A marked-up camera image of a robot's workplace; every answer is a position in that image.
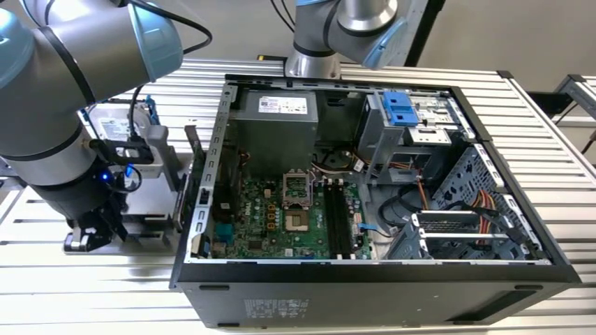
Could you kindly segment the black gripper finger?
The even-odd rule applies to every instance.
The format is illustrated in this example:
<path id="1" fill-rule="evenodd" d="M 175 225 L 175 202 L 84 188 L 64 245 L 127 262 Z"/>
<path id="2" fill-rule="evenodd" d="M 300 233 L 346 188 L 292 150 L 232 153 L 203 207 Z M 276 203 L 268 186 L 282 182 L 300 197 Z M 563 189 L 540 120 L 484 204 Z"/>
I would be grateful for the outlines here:
<path id="1" fill-rule="evenodd" d="M 120 238 L 122 241 L 127 240 L 128 231 L 123 225 L 123 198 L 120 195 L 111 195 L 107 198 L 106 203 L 100 208 L 100 215 L 104 222 L 108 225 L 110 230 Z"/>
<path id="2" fill-rule="evenodd" d="M 99 211 L 88 211 L 76 219 L 67 219 L 71 228 L 64 243 L 66 251 L 94 251 L 112 242 L 114 233 Z"/>

